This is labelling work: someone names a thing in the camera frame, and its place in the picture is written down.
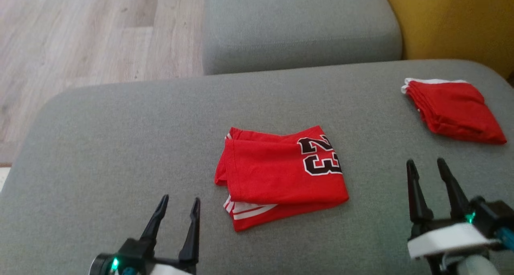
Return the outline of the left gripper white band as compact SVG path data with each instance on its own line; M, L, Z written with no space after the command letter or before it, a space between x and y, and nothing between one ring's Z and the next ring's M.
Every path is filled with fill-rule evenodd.
M169 195L162 196L140 240L128 239L117 252L118 275L170 275L181 272L196 275L200 258L200 198L195 198L190 212L190 226L178 259L155 257L154 247Z

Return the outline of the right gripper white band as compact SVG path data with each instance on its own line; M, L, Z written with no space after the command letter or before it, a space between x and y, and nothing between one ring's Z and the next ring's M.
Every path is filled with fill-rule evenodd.
M406 162L409 213L412 223L407 248L411 260L424 259L432 275L498 275L490 251L500 246L498 222L470 219L469 200L444 158L437 158L439 175L446 185L451 219L434 220L419 185L412 159Z

